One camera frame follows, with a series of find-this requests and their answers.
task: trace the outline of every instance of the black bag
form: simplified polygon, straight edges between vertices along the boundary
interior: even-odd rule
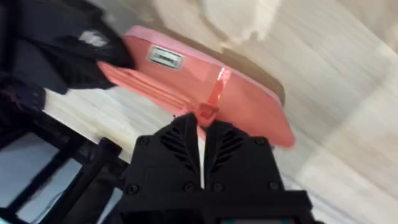
[[[102,15],[84,0],[0,0],[3,76],[61,94],[112,87],[96,62],[125,68],[134,63]]]

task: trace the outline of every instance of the light wood surface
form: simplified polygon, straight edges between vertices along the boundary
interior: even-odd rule
[[[327,223],[398,223],[397,1],[95,2],[119,32],[140,19],[278,79],[297,138],[275,150],[287,185],[308,190]],[[172,120],[122,88],[48,91],[45,111],[93,141],[117,142],[127,161],[139,135]]]

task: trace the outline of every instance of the pink pull tab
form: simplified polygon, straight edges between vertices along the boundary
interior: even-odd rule
[[[217,117],[217,103],[223,93],[223,90],[231,77],[231,69],[223,67],[218,74],[217,82],[211,91],[206,103],[200,103],[198,108],[193,112],[198,120],[198,125],[208,127]]]

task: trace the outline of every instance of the wood grain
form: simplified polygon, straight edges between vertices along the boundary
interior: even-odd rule
[[[220,58],[246,58],[271,77],[264,85],[283,84],[297,142],[292,150],[275,150],[275,156],[288,185],[307,189],[315,214],[327,223],[393,224],[396,9],[391,0],[118,0],[108,11],[115,24],[131,13]],[[259,74],[247,70],[249,76]],[[94,141],[116,141],[125,148],[125,160],[137,136],[172,119],[122,88],[49,92],[45,111]]]

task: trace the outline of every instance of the black bolt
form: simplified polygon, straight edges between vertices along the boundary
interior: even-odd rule
[[[126,187],[126,194],[128,195],[135,195],[139,191],[139,186],[137,184],[129,184]]]
[[[184,191],[185,192],[194,192],[195,191],[195,185],[193,183],[186,183],[184,185]]]
[[[269,183],[269,188],[271,190],[279,190],[279,184],[277,182],[271,182]]]
[[[213,185],[213,190],[215,192],[222,192],[224,190],[224,185],[220,184],[220,183],[214,184]]]
[[[149,144],[149,138],[147,138],[147,137],[141,137],[141,138],[139,138],[138,143],[139,143],[141,146],[148,145],[148,144]]]
[[[263,144],[266,143],[266,139],[263,138],[263,137],[259,137],[259,138],[256,138],[256,139],[254,140],[254,142],[255,142],[257,145],[262,146]]]

